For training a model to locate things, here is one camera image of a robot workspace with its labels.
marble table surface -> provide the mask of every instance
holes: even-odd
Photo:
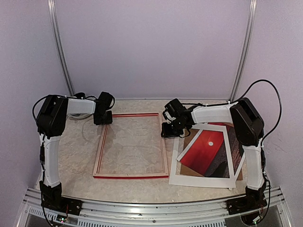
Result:
[[[113,113],[139,113],[163,111],[169,100],[117,100]],[[220,101],[200,101],[214,104]],[[129,203],[186,202],[217,199],[245,193],[247,171],[243,165],[243,181],[237,187],[201,188],[169,185],[169,179],[117,180],[95,179],[93,168],[96,160],[102,126],[93,123],[92,116],[75,120],[67,119],[59,146],[59,174],[62,194],[99,201]],[[165,139],[170,170],[173,139]]]

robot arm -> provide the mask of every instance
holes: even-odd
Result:
[[[43,195],[42,206],[61,212],[78,215],[81,201],[61,196],[62,185],[58,171],[58,150],[61,135],[65,129],[68,114],[93,114],[94,124],[112,123],[109,109],[113,96],[102,92],[98,99],[88,100],[76,97],[49,95],[46,97],[36,119],[40,137],[40,162],[43,179],[40,190]]]
[[[191,129],[194,124],[205,122],[226,122],[234,125],[237,140],[244,149],[248,182],[246,198],[242,201],[231,201],[228,205],[230,214],[255,209],[264,203],[265,156],[261,147],[264,133],[264,122],[248,98],[223,105],[198,106],[185,108],[177,99],[165,105],[163,112],[170,123],[162,124],[162,137],[176,137],[183,134],[184,129]]]

white wall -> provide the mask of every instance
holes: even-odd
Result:
[[[297,227],[303,217],[303,2],[260,0],[248,59],[238,95],[257,79],[269,79],[278,88],[282,120],[265,141],[267,171],[281,186]],[[278,117],[273,89],[255,85],[249,92],[269,131]]]
[[[56,1],[77,92],[227,99],[250,0]]]
[[[0,0],[0,226],[13,225],[40,172],[31,107],[67,93],[47,1]]]

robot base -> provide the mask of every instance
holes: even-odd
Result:
[[[246,196],[226,201],[228,213],[232,215],[257,210],[262,206],[266,207],[267,202],[264,196],[265,188],[266,182],[264,182],[259,190],[252,190],[246,187]]]
[[[43,184],[42,181],[40,181],[39,183],[41,194],[43,196],[41,203],[42,207],[66,214],[73,214],[79,216],[83,202],[81,200],[61,196],[61,183],[53,188],[46,186],[45,184]]]

wooden picture frame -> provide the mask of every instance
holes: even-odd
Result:
[[[159,141],[160,141],[160,150],[161,150],[161,160],[162,160],[162,170],[161,173],[146,173],[146,174],[105,174],[100,172],[102,155],[104,152],[104,146],[107,139],[107,132],[110,125],[104,125],[102,128],[102,133],[100,137],[100,142],[98,146],[98,152],[93,172],[94,178],[103,178],[103,179],[152,179],[152,178],[168,178],[168,163],[167,163],[167,155],[164,138],[161,137],[161,127],[162,127],[162,115],[160,112],[151,112],[151,113],[119,113],[113,114],[113,122],[115,122],[115,118],[122,117],[157,117],[159,128]]]

